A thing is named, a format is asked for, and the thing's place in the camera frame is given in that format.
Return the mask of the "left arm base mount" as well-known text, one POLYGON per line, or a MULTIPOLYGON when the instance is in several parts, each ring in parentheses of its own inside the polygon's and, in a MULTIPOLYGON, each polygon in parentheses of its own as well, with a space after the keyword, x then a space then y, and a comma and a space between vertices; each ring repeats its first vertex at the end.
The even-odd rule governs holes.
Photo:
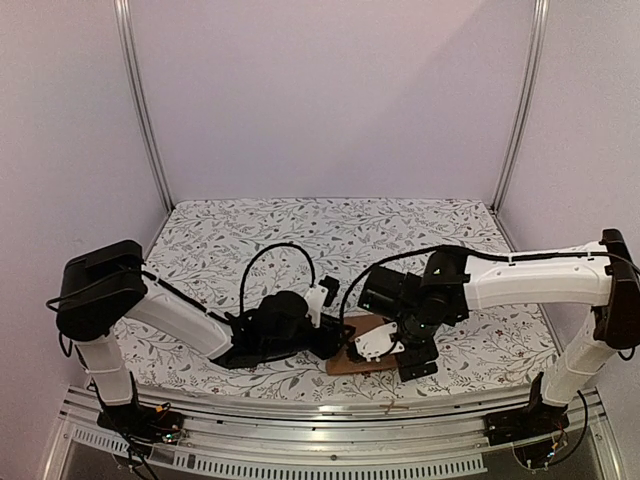
POLYGON ((127 405, 101 407, 97 424, 137 443, 175 444, 182 436, 185 416, 169 403, 143 406, 133 400, 127 405))

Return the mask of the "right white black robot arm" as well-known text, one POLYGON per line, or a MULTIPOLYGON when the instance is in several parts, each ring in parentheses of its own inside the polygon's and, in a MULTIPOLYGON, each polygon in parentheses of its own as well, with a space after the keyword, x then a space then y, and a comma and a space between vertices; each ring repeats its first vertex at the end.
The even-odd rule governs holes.
POLYGON ((358 305, 385 324, 349 345, 354 360, 433 350, 437 329, 470 312, 503 305, 584 304, 589 314, 564 353, 533 381, 517 427, 537 436, 566 411, 577 391, 614 354, 639 345, 639 270, 622 234, 557 251, 490 254, 462 246, 425 250, 422 274, 400 273, 385 261, 369 267, 358 305))

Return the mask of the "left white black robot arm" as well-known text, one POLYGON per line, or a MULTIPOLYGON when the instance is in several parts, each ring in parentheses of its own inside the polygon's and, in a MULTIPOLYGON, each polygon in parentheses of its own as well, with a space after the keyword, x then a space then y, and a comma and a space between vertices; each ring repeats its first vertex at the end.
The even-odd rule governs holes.
POLYGON ((128 434, 148 426, 135 381, 117 344, 123 318, 142 322, 227 370, 248 369, 309 352, 336 355, 352 327, 325 313, 337 279, 312 279, 305 294, 279 291, 236 315, 216 314, 148 271, 140 245, 120 241, 78 256, 64 267, 61 291, 47 300, 59 333, 73 342, 111 419, 128 434))

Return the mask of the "brown cardboard box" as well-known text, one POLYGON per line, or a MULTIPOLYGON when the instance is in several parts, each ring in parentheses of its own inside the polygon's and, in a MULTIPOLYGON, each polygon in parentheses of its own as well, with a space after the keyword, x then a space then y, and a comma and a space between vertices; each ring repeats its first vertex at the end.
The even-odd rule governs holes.
POLYGON ((359 355, 356 348, 356 338, 369 333, 377 327, 384 326, 386 321, 376 315, 358 315, 345 318, 345 327, 353 334, 341 350, 326 361, 326 373, 330 376, 345 376, 351 374, 365 374, 380 371, 395 370, 398 363, 393 354, 380 360, 367 360, 359 355))

